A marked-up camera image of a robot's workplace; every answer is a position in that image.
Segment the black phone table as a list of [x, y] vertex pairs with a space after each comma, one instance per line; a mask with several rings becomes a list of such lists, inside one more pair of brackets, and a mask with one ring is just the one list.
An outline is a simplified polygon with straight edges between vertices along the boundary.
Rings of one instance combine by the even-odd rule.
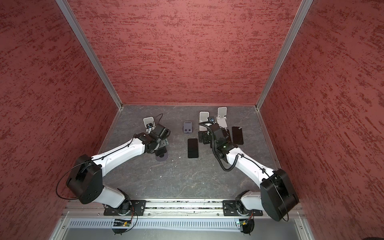
[[155, 151], [156, 157], [162, 158], [167, 153], [166, 147], [159, 148]]

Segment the white stand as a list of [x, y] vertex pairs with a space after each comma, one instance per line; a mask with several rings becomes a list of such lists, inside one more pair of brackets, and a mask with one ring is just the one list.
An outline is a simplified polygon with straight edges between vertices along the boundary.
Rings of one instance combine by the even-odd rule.
[[153, 123], [154, 127], [156, 126], [155, 119], [153, 117], [144, 118], [143, 122], [144, 122], [145, 128], [146, 128], [146, 125], [149, 124], [149, 123]]
[[228, 127], [227, 125], [227, 107], [220, 107], [218, 108], [217, 113], [217, 123], [220, 127], [226, 129]]
[[[209, 112], [200, 112], [199, 113], [199, 123], [207, 122], [209, 116], [210, 116]], [[207, 128], [205, 128], [204, 126], [199, 126], [199, 131], [206, 131], [206, 130], [207, 130]]]

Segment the black phone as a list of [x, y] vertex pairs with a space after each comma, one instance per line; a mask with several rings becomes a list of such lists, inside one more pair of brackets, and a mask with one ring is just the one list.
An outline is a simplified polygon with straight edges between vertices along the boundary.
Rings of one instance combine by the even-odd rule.
[[233, 143], [236, 145], [244, 144], [242, 127], [232, 127], [232, 140], [233, 140]]
[[188, 139], [188, 158], [196, 159], [199, 157], [199, 140]]

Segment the grey purple folding stand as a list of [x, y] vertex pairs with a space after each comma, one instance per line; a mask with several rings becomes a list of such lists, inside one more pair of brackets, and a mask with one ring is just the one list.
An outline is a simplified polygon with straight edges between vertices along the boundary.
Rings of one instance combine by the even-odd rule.
[[190, 121], [186, 121], [183, 123], [183, 133], [191, 134], [193, 133], [193, 123]]

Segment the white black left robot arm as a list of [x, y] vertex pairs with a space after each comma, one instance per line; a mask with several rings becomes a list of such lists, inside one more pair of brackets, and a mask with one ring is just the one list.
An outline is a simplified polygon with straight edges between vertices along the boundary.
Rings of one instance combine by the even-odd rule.
[[131, 198], [124, 191], [108, 187], [103, 178], [125, 162], [143, 155], [165, 154], [171, 131], [163, 125], [153, 127], [148, 133], [135, 134], [128, 142], [92, 157], [80, 156], [69, 173], [67, 187], [82, 204], [100, 203], [117, 215], [134, 213]]

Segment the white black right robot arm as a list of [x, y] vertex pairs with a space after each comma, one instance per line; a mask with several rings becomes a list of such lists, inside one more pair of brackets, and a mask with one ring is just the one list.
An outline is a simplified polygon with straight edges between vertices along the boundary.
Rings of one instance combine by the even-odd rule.
[[208, 131], [212, 152], [225, 172], [237, 168], [260, 189], [259, 193], [250, 190], [240, 193], [236, 200], [236, 211], [245, 216], [251, 211], [263, 211], [274, 221], [288, 221], [289, 212], [300, 201], [288, 174], [273, 170], [247, 155], [238, 145], [229, 140], [227, 131], [219, 124], [202, 122], [199, 126]]

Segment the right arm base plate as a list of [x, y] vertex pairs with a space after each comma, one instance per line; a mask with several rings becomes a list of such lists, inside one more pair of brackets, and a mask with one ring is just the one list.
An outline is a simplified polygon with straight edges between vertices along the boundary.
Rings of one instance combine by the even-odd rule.
[[238, 206], [237, 202], [235, 200], [224, 200], [222, 201], [223, 204], [223, 214], [225, 217], [261, 217], [263, 216], [263, 212], [260, 210], [246, 210], [242, 209]]

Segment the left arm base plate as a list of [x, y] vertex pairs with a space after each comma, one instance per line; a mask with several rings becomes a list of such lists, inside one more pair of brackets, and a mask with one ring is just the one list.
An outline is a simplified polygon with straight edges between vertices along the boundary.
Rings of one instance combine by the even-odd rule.
[[122, 207], [118, 207], [117, 209], [105, 205], [104, 216], [117, 216], [122, 218], [133, 215], [142, 216], [146, 208], [146, 203], [146, 200], [130, 200], [129, 203], [123, 203]]

